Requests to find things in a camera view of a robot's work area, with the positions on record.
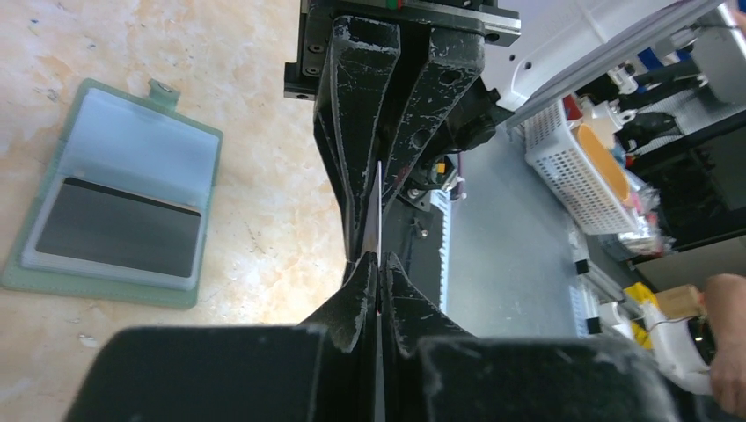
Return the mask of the silver magnetic stripe card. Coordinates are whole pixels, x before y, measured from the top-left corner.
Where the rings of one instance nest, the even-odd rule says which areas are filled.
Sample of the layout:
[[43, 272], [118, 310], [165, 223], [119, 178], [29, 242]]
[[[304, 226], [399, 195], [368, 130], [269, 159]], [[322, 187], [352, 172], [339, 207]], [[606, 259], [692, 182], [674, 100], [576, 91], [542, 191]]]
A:
[[382, 233], [382, 163], [380, 161], [376, 162], [375, 170], [362, 232], [362, 252], [374, 252], [377, 265], [380, 266]]

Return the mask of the light blue card holder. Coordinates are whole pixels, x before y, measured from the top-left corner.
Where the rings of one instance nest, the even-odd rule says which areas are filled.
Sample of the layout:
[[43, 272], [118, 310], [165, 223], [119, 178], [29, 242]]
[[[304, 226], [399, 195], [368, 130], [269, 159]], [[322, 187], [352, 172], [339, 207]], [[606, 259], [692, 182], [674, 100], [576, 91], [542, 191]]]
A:
[[4, 288], [190, 309], [198, 297], [223, 133], [94, 79], [77, 90], [6, 261]]

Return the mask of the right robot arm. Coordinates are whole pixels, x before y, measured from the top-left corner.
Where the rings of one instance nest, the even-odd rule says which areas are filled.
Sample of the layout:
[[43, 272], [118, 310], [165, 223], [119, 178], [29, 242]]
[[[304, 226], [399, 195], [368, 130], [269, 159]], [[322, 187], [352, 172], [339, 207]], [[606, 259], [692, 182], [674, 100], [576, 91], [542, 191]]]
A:
[[376, 251], [411, 173], [480, 130], [517, 123], [715, 1], [303, 1], [284, 93], [313, 102], [345, 255]]

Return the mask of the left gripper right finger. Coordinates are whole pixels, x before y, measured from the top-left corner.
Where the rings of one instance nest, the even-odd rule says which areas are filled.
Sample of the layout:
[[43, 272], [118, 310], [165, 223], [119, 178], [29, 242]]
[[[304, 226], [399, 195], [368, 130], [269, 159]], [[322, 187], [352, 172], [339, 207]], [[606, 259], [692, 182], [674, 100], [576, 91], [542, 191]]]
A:
[[389, 421], [692, 421], [689, 393], [632, 342], [479, 338], [408, 279], [399, 258], [379, 273]]

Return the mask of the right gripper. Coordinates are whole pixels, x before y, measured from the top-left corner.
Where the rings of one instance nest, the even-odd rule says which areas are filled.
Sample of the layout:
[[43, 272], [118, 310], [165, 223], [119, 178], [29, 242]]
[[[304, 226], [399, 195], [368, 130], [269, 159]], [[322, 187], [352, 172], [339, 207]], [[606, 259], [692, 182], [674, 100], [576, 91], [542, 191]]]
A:
[[322, 73], [315, 137], [340, 204], [350, 262], [363, 254], [369, 216], [377, 209], [378, 117], [401, 53], [399, 26], [378, 20], [434, 27], [416, 44], [418, 63], [395, 95], [400, 108], [389, 133], [382, 217], [434, 133], [481, 75], [484, 44], [509, 47], [521, 35], [519, 13], [495, 1], [300, 3], [297, 58], [285, 64], [284, 95], [314, 99]]

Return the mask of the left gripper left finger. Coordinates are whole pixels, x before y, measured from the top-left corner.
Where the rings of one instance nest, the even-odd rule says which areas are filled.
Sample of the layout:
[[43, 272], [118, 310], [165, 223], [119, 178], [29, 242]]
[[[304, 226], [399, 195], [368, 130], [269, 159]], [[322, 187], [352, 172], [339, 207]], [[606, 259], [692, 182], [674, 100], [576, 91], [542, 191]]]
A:
[[142, 326], [99, 352], [69, 421], [371, 421], [378, 262], [297, 325]]

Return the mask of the person's hand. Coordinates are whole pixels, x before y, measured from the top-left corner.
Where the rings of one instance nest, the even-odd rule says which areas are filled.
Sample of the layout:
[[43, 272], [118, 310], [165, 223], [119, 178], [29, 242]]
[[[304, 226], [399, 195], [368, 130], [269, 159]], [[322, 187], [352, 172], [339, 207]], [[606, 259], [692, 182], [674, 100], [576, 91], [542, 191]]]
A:
[[706, 280], [704, 304], [716, 353], [710, 365], [713, 398], [745, 417], [745, 278], [732, 273]]

